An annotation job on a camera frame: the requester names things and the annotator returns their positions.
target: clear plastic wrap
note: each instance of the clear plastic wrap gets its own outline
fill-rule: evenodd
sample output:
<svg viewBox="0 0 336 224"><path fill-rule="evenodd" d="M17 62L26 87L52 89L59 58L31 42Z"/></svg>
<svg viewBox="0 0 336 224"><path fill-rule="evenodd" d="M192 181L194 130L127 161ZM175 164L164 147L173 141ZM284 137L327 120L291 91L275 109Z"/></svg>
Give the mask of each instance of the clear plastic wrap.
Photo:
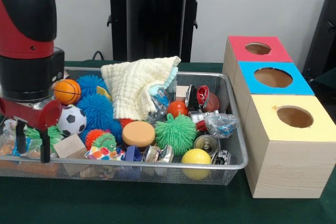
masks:
<svg viewBox="0 0 336 224"><path fill-rule="evenodd" d="M239 119L231 114L214 113L205 117L205 126L216 138L228 138L237 128Z"/></svg>

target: cream towel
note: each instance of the cream towel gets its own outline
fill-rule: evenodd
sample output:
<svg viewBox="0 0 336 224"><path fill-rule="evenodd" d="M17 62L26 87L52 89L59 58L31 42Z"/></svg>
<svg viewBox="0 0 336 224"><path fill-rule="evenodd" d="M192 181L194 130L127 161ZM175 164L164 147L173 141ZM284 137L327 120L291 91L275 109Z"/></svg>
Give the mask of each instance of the cream towel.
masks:
<svg viewBox="0 0 336 224"><path fill-rule="evenodd" d="M112 96L114 118L146 120L155 105L149 88L164 85L173 67L181 62L178 56L141 59L101 67L101 75Z"/></svg>

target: circular hole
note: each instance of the circular hole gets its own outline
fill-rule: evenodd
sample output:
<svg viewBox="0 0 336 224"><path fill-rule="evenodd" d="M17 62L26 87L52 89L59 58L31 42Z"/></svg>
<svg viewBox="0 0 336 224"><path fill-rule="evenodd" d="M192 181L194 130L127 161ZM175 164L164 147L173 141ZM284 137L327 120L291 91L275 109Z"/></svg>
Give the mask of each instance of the circular hole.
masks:
<svg viewBox="0 0 336 224"><path fill-rule="evenodd" d="M269 46L258 42L247 44L245 49L255 55L266 55L271 51Z"/></svg>
<svg viewBox="0 0 336 224"><path fill-rule="evenodd" d="M282 106L278 109L278 117L284 123L296 128L307 128L313 124L311 114L300 107Z"/></svg>
<svg viewBox="0 0 336 224"><path fill-rule="evenodd" d="M254 77L273 88L285 88L293 82L292 76L289 73L277 68L261 68L254 72Z"/></svg>

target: black and white soccer ball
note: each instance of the black and white soccer ball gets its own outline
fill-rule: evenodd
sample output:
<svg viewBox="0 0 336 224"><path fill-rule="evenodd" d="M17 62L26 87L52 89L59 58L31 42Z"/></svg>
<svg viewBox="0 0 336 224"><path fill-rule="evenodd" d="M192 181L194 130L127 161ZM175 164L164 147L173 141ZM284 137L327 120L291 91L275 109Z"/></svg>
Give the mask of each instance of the black and white soccer ball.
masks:
<svg viewBox="0 0 336 224"><path fill-rule="evenodd" d="M84 111L71 105L62 110L58 121L59 131L65 135L80 134L86 127L86 115Z"/></svg>

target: stacked wooden boxes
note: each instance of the stacked wooden boxes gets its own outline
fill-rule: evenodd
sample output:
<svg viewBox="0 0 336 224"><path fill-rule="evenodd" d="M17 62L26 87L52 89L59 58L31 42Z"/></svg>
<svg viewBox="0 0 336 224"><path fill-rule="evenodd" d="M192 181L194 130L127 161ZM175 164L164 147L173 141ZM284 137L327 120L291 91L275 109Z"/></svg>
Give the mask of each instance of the stacked wooden boxes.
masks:
<svg viewBox="0 0 336 224"><path fill-rule="evenodd" d="M230 36L234 88L254 198L319 198L336 163L336 125L276 37Z"/></svg>

